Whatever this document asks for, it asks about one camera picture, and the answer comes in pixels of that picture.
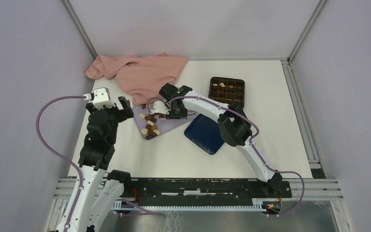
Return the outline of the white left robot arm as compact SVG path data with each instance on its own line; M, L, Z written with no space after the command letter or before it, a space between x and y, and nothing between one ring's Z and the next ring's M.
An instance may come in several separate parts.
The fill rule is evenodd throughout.
M114 202L132 192L130 174L113 170L108 174L100 195L95 196L115 152L118 125L133 118L130 102L121 96L118 100L122 108L118 108L110 99L101 100L95 94L84 98L90 101L86 104L89 112L87 134L79 161L74 165L78 172L76 184L55 228L57 232L99 231Z

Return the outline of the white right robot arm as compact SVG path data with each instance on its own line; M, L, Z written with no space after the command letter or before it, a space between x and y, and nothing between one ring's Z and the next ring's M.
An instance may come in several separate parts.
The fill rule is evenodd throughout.
M283 180L280 173L272 169L254 143L259 128L250 121L237 104L220 103L206 98L187 86L166 83L159 91L165 99L169 119L185 118L188 111L195 111L218 124L221 137L229 146L237 148L254 170L260 181L260 192L265 197L272 197L278 191Z

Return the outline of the dark blue chocolate box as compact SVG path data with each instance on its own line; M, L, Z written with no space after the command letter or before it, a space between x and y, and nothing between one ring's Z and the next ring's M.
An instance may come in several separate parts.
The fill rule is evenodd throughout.
M224 83L225 87L220 87L220 83ZM209 98L220 103L231 104L238 103L244 108L245 98L245 81L242 79L212 77L209 84Z

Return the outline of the pink handled metal tongs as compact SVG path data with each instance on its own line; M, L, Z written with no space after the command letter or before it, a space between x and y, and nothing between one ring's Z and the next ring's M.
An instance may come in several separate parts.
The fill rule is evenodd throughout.
M156 118L166 118L165 114L154 114L154 117Z

